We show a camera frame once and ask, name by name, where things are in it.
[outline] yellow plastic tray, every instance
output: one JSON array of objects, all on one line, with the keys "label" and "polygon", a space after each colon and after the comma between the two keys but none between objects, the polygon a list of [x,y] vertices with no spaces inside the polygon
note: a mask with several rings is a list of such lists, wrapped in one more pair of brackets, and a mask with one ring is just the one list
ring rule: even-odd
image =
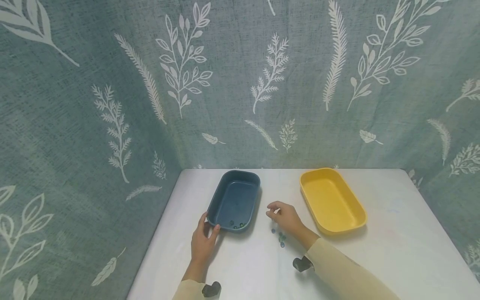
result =
[{"label": "yellow plastic tray", "polygon": [[362,227],[367,213],[343,177],[330,168],[303,173],[300,187],[318,229],[337,235]]}]

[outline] tray rim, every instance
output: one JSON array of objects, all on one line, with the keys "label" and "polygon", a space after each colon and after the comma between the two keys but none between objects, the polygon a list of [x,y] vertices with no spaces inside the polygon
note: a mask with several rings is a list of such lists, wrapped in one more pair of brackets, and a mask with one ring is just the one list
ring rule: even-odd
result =
[{"label": "tray rim", "polygon": [[261,181],[260,181],[260,177],[253,173],[253,172],[247,172],[247,171],[242,171],[242,170],[230,170],[230,171],[227,171],[225,172],[222,177],[220,178],[220,181],[218,182],[218,185],[216,186],[216,189],[215,189],[215,193],[213,194],[212,196],[212,200],[210,200],[210,204],[208,205],[208,209],[207,209],[207,222],[212,226],[214,227],[216,224],[213,223],[212,221],[210,221],[210,218],[208,217],[208,211],[210,210],[210,207],[212,206],[212,202],[213,202],[213,199],[215,198],[216,196],[216,193],[218,192],[218,188],[220,187],[220,183],[222,182],[222,179],[229,173],[248,173],[248,174],[253,174],[257,180],[258,180],[258,188],[257,188],[257,193],[255,194],[255,202],[254,202],[254,205],[253,205],[253,209],[252,211],[250,212],[250,217],[248,218],[248,222],[245,223],[245,226],[241,227],[241,228],[237,228],[237,229],[234,229],[234,228],[228,228],[228,227],[221,227],[220,229],[222,230],[225,230],[225,231],[229,231],[229,232],[234,232],[234,233],[242,233],[244,231],[247,230],[247,228],[249,227],[250,225],[250,222],[252,220],[252,217],[253,217],[253,213],[255,211],[255,207],[256,207],[256,204],[257,204],[257,201],[258,201],[258,194],[260,192],[260,185],[261,185]]},{"label": "tray rim", "polygon": [[[303,187],[303,184],[302,184],[302,178],[303,176],[305,176],[306,174],[308,173],[313,173],[313,172],[318,172],[318,171],[321,171],[321,170],[331,170],[335,173],[337,173],[340,178],[343,180],[343,182],[345,183],[345,185],[347,186],[347,188],[352,192],[353,194],[353,197],[355,198],[355,201],[357,201],[357,203],[360,205],[360,208],[362,209],[362,211],[364,212],[365,214],[365,220],[357,225],[357,226],[354,226],[354,227],[351,227],[349,229],[346,229],[346,230],[340,230],[340,231],[332,231],[332,230],[329,230],[327,228],[325,228],[319,220],[317,220],[317,218],[315,218],[315,215],[313,214],[312,212],[312,208],[310,207],[310,202],[307,200],[307,196],[305,194],[305,190],[304,190],[304,187]],[[328,235],[338,235],[338,234],[344,234],[344,233],[348,233],[350,231],[353,231],[355,229],[358,229],[358,228],[361,228],[363,226],[365,226],[365,224],[367,224],[367,221],[368,221],[368,214],[367,214],[367,211],[365,210],[365,207],[363,207],[362,203],[358,200],[357,196],[355,195],[355,193],[353,192],[352,188],[348,185],[347,181],[345,180],[345,178],[343,178],[342,174],[340,174],[340,172],[338,172],[337,170],[335,170],[334,168],[328,168],[328,167],[325,167],[325,168],[318,168],[318,169],[314,169],[314,170],[310,170],[310,171],[306,171],[305,173],[302,173],[302,175],[300,175],[300,190],[301,190],[301,193],[302,193],[302,196],[303,196],[303,199],[304,201],[307,203],[307,207],[308,207],[308,210],[310,211],[310,214],[312,215],[312,218],[313,220],[315,221],[318,229],[325,233],[325,234],[328,234]]]}]

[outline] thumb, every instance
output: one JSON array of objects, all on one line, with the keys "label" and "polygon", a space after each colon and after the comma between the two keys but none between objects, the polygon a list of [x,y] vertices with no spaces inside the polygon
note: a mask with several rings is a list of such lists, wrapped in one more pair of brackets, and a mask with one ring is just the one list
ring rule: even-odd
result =
[{"label": "thumb", "polygon": [[266,214],[270,219],[274,220],[275,222],[278,221],[278,215],[276,213],[272,211],[267,211]]},{"label": "thumb", "polygon": [[217,224],[212,230],[212,235],[209,237],[209,240],[211,240],[213,243],[215,243],[216,238],[218,237],[218,233],[220,232],[220,225]]}]

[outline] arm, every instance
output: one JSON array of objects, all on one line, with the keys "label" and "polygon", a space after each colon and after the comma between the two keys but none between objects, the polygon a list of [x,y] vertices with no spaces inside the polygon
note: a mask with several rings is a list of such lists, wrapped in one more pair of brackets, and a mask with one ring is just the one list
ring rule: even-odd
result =
[{"label": "arm", "polygon": [[399,300],[386,285],[368,270],[306,228],[295,208],[282,202],[267,206],[267,216],[307,249],[315,273],[343,300]]},{"label": "arm", "polygon": [[197,229],[192,236],[192,259],[187,271],[180,282],[173,300],[202,300],[205,283],[204,278],[208,269],[208,261],[212,256],[215,241],[220,232],[220,225],[216,225],[212,235],[208,237],[210,224],[205,222],[207,213],[198,221]]}]

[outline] plastic tray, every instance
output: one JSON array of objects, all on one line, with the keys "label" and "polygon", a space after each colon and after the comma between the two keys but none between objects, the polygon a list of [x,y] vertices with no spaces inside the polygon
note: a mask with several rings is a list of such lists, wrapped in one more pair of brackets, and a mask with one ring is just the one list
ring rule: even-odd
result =
[{"label": "plastic tray", "polygon": [[300,177],[300,186],[310,213],[324,234],[346,233],[367,222],[365,209],[334,169],[306,172]]},{"label": "plastic tray", "polygon": [[228,171],[222,176],[210,206],[207,220],[230,232],[247,229],[255,210],[260,190],[260,178],[245,171]]}]

